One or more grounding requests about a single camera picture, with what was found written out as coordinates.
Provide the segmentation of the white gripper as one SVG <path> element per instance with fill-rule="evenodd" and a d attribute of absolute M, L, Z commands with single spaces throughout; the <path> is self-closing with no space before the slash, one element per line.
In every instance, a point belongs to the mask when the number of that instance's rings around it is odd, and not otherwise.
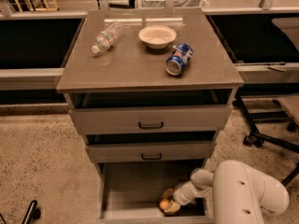
<path fill-rule="evenodd" d="M 200 189 L 197 188 L 191 181 L 187 181 L 182 184 L 178 184 L 175 188 L 167 189 L 162 198 L 163 199 L 172 199 L 174 201 L 169 201 L 167 207 L 164 209 L 164 212 L 167 215 L 175 215 L 181 205 L 187 205 L 190 203 L 199 193 Z"/>

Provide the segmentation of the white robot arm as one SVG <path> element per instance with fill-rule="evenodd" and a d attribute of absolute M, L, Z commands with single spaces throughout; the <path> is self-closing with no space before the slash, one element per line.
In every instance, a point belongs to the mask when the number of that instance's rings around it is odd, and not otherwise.
<path fill-rule="evenodd" d="M 214 224 L 264 224 L 263 214 L 280 215 L 289 206 L 286 188 L 274 177 L 240 161 L 223 161 L 214 172 L 196 168 L 190 179 L 164 192 L 160 209 L 180 207 L 212 193 Z"/>

